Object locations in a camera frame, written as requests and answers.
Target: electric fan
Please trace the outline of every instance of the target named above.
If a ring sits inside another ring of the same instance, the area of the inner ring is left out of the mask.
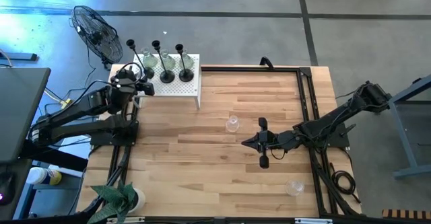
[[[97,12],[87,6],[75,6],[71,20],[78,35],[102,59],[105,69],[108,69],[107,65],[120,61],[123,49],[117,30],[109,26]]]

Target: white pot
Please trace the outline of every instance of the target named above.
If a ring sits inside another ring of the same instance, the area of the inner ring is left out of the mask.
[[[137,204],[133,209],[131,209],[129,211],[129,213],[132,213],[133,211],[142,209],[143,205],[145,204],[145,194],[140,189],[137,189],[135,187],[133,187],[133,189],[135,190],[135,192],[137,194]]]

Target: white pegboard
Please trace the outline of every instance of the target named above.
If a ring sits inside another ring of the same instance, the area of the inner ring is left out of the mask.
[[[194,77],[190,82],[183,82],[179,78],[179,73],[183,69],[183,64],[181,63],[181,57],[179,54],[170,54],[175,60],[175,67],[171,70],[175,74],[175,79],[171,83],[163,83],[160,81],[160,74],[164,71],[163,66],[160,62],[158,54],[153,54],[157,59],[157,65],[153,68],[154,77],[148,79],[148,82],[153,83],[155,94],[154,96],[171,96],[171,97],[198,97],[200,92],[200,80],[201,80],[201,70],[199,63],[199,54],[189,54],[189,56],[194,60],[195,64],[191,69],[194,73]],[[133,62],[139,64],[139,60],[136,55],[133,58]],[[139,68],[133,65],[132,68],[134,73],[139,74]],[[143,92],[138,92],[138,97],[145,96]]]

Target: wooden table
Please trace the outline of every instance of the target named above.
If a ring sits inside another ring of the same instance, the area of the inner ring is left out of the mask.
[[[113,65],[111,75],[121,66]],[[337,106],[331,77],[328,67],[311,67],[311,71],[322,116]],[[184,98],[142,100],[140,132],[132,148],[127,182],[143,190],[147,200],[135,215],[318,216],[305,147],[289,151],[282,160],[270,156],[270,167],[263,170],[259,167],[260,154],[240,144],[259,131],[258,117],[266,117],[269,130],[275,133],[303,121],[294,73],[203,72],[200,111],[196,111],[193,100]],[[225,129],[231,115],[240,119],[236,133]],[[282,152],[274,154],[280,157]],[[91,155],[78,210],[96,197],[90,186],[106,182],[111,155],[111,146]],[[352,173],[345,153],[329,149],[328,156],[335,169]],[[303,181],[304,193],[288,196],[288,180]],[[352,196],[343,197],[361,212]],[[326,188],[323,198],[329,210]]]

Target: clear glass cup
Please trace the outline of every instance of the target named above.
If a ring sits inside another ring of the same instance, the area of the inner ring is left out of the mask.
[[[298,196],[304,192],[305,185],[301,181],[289,180],[286,182],[286,193],[290,196]]]
[[[186,69],[192,69],[195,65],[194,60],[187,54],[187,50],[183,50],[183,61],[184,61],[184,67]]]
[[[231,116],[229,117],[228,121],[226,122],[226,130],[231,133],[235,133],[238,128],[240,128],[240,121],[237,116]]]
[[[144,67],[154,68],[157,65],[157,58],[151,54],[149,48],[142,48],[141,50],[143,54],[142,63]]]
[[[162,56],[164,67],[166,70],[172,70],[175,68],[175,59],[169,56],[169,52],[167,49],[162,49],[160,51],[160,56]]]

